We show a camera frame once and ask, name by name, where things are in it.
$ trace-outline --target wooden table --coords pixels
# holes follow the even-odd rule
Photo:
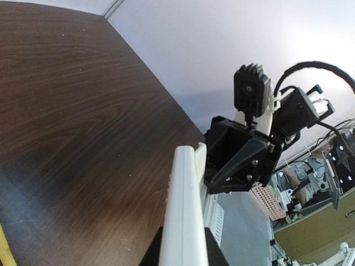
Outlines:
[[[102,17],[0,2],[0,219],[18,265],[138,265],[203,137]]]

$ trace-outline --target person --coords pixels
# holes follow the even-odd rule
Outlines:
[[[307,162],[312,166],[314,175],[318,183],[324,181],[324,159],[323,151],[328,154],[334,146],[334,141],[329,141],[316,151],[312,152]],[[308,173],[303,166],[286,166],[280,172],[272,176],[274,187],[277,186],[280,191],[294,189],[308,178]],[[309,183],[295,193],[295,198],[303,206],[309,201],[315,193],[312,185]]]

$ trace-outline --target white wall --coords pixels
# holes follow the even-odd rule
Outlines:
[[[113,0],[7,0],[11,2],[24,2],[43,4],[46,6],[62,7],[91,14],[102,15]]]
[[[288,67],[305,60],[336,64],[355,76],[353,0],[127,0],[110,22],[204,132],[215,115],[233,117],[234,72],[264,65],[276,85]],[[324,70],[303,70],[284,85],[320,84],[336,113],[355,112],[355,96]],[[290,152],[325,132],[304,130]]]

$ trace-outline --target scratch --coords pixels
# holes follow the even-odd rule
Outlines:
[[[12,226],[12,225],[17,224],[17,223],[24,223],[24,222],[34,222],[34,220],[22,220],[22,221],[10,223],[9,226]]]

